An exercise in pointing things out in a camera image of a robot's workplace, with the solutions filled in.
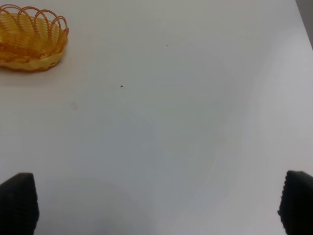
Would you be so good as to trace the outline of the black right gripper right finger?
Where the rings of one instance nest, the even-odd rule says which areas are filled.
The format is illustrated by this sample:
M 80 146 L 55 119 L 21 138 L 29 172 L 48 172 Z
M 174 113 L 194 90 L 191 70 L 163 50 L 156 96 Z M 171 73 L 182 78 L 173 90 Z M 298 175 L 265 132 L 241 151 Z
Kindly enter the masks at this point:
M 313 177 L 289 170 L 285 177 L 278 210 L 288 235 L 313 234 Z

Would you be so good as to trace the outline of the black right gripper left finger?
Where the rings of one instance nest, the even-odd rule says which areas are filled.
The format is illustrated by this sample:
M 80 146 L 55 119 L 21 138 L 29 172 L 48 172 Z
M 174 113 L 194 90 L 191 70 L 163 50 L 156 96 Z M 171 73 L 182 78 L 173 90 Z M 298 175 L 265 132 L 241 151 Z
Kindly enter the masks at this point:
M 2 235 L 33 235 L 39 216 L 33 173 L 18 173 L 0 185 Z

